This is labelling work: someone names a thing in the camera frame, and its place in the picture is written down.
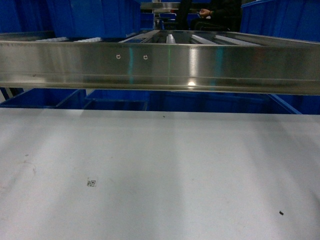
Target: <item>metal rail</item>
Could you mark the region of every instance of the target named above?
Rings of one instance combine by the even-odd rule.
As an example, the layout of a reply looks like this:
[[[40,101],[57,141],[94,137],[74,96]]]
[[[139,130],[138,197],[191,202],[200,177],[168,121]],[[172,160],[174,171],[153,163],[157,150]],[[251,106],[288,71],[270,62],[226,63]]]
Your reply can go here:
[[[48,38],[55,36],[0,35],[0,87],[320,94],[319,43],[200,31],[37,41]],[[208,44],[217,38],[255,45]]]

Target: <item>stainless steel beam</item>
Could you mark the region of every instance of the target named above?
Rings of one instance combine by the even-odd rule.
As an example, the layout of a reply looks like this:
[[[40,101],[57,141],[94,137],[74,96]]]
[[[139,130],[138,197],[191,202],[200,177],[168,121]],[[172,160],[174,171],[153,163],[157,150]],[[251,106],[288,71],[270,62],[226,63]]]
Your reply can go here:
[[[295,45],[0,41],[0,86],[320,94],[319,45]]]

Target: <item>blue plastic bin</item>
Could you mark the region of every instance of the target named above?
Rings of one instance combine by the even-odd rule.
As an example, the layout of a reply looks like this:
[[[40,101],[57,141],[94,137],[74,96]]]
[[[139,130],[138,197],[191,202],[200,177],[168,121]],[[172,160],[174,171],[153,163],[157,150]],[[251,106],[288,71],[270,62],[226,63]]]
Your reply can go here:
[[[200,18],[199,14],[197,14],[197,13],[189,13],[187,18],[186,18],[188,26],[190,26],[192,20],[199,19],[199,18]]]
[[[159,13],[159,17],[168,20],[176,20],[177,14],[175,13]]]
[[[146,111],[150,91],[94,90],[86,96],[86,110]]]
[[[50,31],[52,29],[46,1],[1,1],[0,33]]]
[[[72,109],[76,100],[84,100],[85,90],[34,88],[0,104],[2,108]]]
[[[242,33],[320,42],[319,0],[259,0],[242,9]]]
[[[148,103],[146,101],[130,100],[92,100],[85,110],[116,110],[116,111],[145,111]]]
[[[320,115],[320,96],[278,95],[302,114]]]
[[[154,13],[141,13],[141,30],[155,29],[155,14]]]
[[[268,95],[207,92],[152,92],[150,111],[292,114]]]
[[[57,37],[126,38],[140,30],[135,0],[46,0]]]
[[[151,91],[143,90],[94,90],[88,96],[88,101],[100,100],[131,100],[131,101],[148,101]]]

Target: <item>person's hand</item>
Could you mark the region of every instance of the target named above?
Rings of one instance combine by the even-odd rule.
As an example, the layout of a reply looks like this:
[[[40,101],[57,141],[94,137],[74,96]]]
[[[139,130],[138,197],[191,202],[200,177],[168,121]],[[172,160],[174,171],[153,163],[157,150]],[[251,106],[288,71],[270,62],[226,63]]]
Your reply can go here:
[[[208,9],[201,9],[200,12],[200,17],[205,19],[206,17],[210,16],[210,10]]]

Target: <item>person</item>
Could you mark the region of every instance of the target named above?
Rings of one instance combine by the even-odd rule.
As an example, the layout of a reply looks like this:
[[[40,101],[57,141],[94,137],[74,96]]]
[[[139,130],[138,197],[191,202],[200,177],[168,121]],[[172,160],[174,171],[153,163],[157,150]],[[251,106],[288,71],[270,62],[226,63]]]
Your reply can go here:
[[[211,0],[208,8],[200,10],[201,18],[191,21],[190,29],[196,31],[206,27],[215,27],[218,30],[221,28],[221,31],[231,29],[233,19],[226,17],[240,17],[241,2],[242,0]]]

